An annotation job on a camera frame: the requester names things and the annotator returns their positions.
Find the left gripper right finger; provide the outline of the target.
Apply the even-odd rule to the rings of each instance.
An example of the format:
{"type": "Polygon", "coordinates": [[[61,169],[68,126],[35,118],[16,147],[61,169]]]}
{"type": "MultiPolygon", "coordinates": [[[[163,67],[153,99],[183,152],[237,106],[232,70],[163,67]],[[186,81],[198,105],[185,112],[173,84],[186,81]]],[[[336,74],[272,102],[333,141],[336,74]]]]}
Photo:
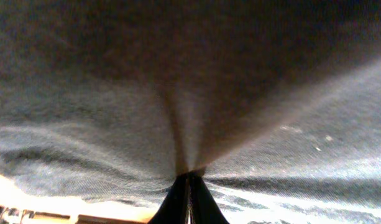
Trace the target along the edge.
{"type": "Polygon", "coordinates": [[[191,222],[193,224],[229,224],[202,177],[190,175],[191,222]]]}

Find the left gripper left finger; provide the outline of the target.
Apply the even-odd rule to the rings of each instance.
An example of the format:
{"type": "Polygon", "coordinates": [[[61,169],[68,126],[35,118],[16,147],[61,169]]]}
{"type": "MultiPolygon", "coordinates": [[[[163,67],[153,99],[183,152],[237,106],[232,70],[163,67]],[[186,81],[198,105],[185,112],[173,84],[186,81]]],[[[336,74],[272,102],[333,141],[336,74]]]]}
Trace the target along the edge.
{"type": "Polygon", "coordinates": [[[188,176],[178,176],[157,213],[148,224],[185,224],[188,210],[188,176]]]}

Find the dark navy t-shirt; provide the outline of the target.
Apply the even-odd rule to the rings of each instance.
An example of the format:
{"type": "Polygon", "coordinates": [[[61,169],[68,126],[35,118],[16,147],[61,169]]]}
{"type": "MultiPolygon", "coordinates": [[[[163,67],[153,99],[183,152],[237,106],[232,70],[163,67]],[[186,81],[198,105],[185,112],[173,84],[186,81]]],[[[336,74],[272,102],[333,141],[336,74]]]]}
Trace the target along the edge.
{"type": "Polygon", "coordinates": [[[0,1],[0,205],[381,223],[381,1],[0,1]]]}

